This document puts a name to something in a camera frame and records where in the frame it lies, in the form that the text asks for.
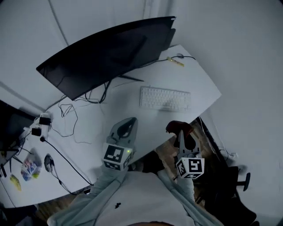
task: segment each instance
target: cable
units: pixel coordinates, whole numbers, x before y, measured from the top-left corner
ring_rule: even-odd
[[[76,113],[76,110],[75,110],[75,108],[74,108],[74,106],[73,106],[72,104],[61,104],[61,105],[60,105],[60,102],[61,102],[61,100],[62,100],[63,97],[64,97],[64,95],[61,97],[60,101],[58,102],[58,108],[59,108],[60,111],[61,111],[61,117],[62,117],[62,118],[64,118],[64,117],[69,113],[69,111],[73,108],[73,111],[74,111],[75,114],[76,114],[76,121],[75,121],[75,124],[74,124],[74,127],[73,127],[73,132],[72,132],[72,134],[70,134],[70,135],[65,135],[65,136],[64,136],[64,135],[62,135],[60,132],[58,132],[56,129],[53,128],[52,123],[51,123],[51,128],[52,128],[56,133],[58,133],[61,137],[68,137],[68,136],[72,136],[72,135],[75,133],[75,126],[76,126],[76,123],[77,123],[77,121],[79,120],[79,118],[78,118],[78,115],[77,115],[77,113]],[[62,106],[68,106],[65,112],[63,112],[63,110],[62,110]]]
[[[189,58],[192,58],[192,59],[196,60],[194,57],[191,57],[191,56],[173,56],[173,57],[171,57],[171,59],[173,59],[173,58],[175,58],[175,57],[178,57],[178,58],[189,57]],[[141,67],[139,67],[139,68],[144,68],[144,67],[150,66],[150,65],[152,65],[152,64],[154,64],[154,63],[156,63],[156,62],[162,62],[162,61],[166,61],[166,60],[167,60],[167,59],[164,59],[164,60],[157,60],[157,61],[151,62],[151,63],[149,63],[149,64],[143,65],[143,66],[141,66]]]
[[[70,75],[65,75],[62,77],[61,81],[58,83],[58,85],[56,85],[56,88],[58,88],[58,86],[63,82],[64,78],[67,78],[67,77],[71,77]]]
[[[107,85],[105,85],[105,83],[104,83],[104,92],[103,92],[102,97],[101,97],[101,99],[100,99],[99,101],[97,101],[97,102],[90,101],[90,100],[89,100],[89,99],[90,99],[90,95],[89,95],[89,99],[87,99],[86,93],[84,94],[85,100],[84,100],[84,99],[77,99],[77,100],[74,100],[74,101],[83,100],[83,101],[90,102],[90,103],[92,103],[92,104],[101,104],[101,103],[105,100],[105,98],[106,98],[107,90],[108,90],[108,88],[109,88],[111,82],[112,82],[112,80],[110,80],[110,81],[107,83]]]
[[[219,149],[219,151],[226,151],[227,152],[227,159],[225,160],[225,161],[227,161],[228,159],[229,159],[229,153],[228,153],[228,151],[226,150],[226,149]]]
[[[23,148],[23,146],[24,146],[24,144],[25,144],[25,142],[26,142],[26,138],[27,138],[27,136],[29,136],[30,134],[31,134],[31,132],[29,132],[25,137],[23,137],[23,138],[21,139],[21,141],[19,141],[19,144],[22,143],[22,141],[23,141],[23,144],[22,144],[22,146],[20,147],[21,150],[20,150],[16,155],[19,155],[22,150],[25,150],[25,151],[29,152],[30,154],[32,154],[30,151],[28,151],[27,149]]]
[[[176,180],[179,177],[179,175],[177,175],[173,180]]]
[[[27,150],[27,149],[24,149],[24,148],[21,148],[21,149],[23,149],[24,151],[27,151],[28,153],[30,153],[30,154],[33,154],[33,153],[31,153],[29,150]]]
[[[141,82],[141,81],[130,81],[130,82],[127,82],[127,83],[122,83],[122,84],[119,84],[119,85],[117,85],[117,86],[112,87],[112,88],[111,88],[111,91],[112,91],[113,89],[117,88],[117,87],[120,87],[120,86],[124,86],[124,85],[130,84],[130,83],[140,83],[140,82]]]
[[[46,142],[46,143],[48,143],[52,148],[54,148],[54,149],[58,152],[58,154],[59,154],[60,156],[63,157],[64,160],[66,160],[66,161],[69,163],[69,165],[81,176],[81,178],[83,178],[89,185],[93,185],[93,184],[89,183],[89,182],[75,169],[75,167],[73,167],[73,165],[57,150],[56,147],[54,147],[54,146],[53,146],[52,144],[50,144],[47,140],[45,140],[45,138],[44,138],[43,136],[40,138],[40,141],[41,141],[41,142]]]
[[[89,143],[89,142],[86,142],[86,141],[76,141],[75,135],[74,135],[74,141],[75,141],[75,143],[87,143],[87,144],[92,144],[92,143]]]
[[[54,171],[55,171],[56,176],[53,174],[53,171],[51,171],[51,174],[52,174],[53,177],[55,177],[55,178],[59,181],[59,184],[62,186],[63,189],[65,189],[69,194],[74,195],[74,196],[76,196],[76,195],[78,195],[78,194],[81,193],[81,192],[79,192],[79,193],[73,193],[73,192],[71,192],[71,191],[67,188],[67,186],[59,179],[58,174],[57,174],[57,171],[56,171],[56,168],[55,168],[55,165],[53,165],[53,167],[54,167]]]
[[[0,181],[1,181],[1,184],[2,184],[3,188],[5,189],[5,191],[6,191],[6,193],[7,193],[7,195],[8,195],[8,197],[9,197],[11,203],[12,203],[13,206],[16,208],[16,206],[15,206],[15,204],[13,203],[13,201],[11,200],[11,197],[9,196],[9,193],[7,192],[7,190],[6,190],[5,186],[4,186],[4,184],[3,184],[2,180],[1,180],[1,178],[0,178]]]

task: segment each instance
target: logo on shirt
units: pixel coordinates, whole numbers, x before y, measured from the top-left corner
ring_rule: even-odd
[[[117,203],[116,206],[115,206],[115,209],[117,209],[120,205],[121,205],[121,203]]]

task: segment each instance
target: monitor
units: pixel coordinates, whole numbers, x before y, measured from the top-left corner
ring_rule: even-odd
[[[0,165],[5,165],[18,152],[19,136],[24,132],[24,127],[33,124],[35,117],[2,101],[0,109]]]
[[[158,60],[175,33],[175,17],[139,20],[81,39],[36,70],[75,100],[117,76]]]

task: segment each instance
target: white t-shirt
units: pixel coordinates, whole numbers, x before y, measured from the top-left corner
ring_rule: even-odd
[[[103,207],[95,226],[130,226],[141,222],[195,226],[183,205],[155,174],[128,172],[121,187]]]

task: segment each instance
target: curved monitor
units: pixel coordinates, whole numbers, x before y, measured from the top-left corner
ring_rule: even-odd
[[[115,26],[73,43],[36,70],[74,100],[113,78],[155,61],[166,50],[175,17]]]

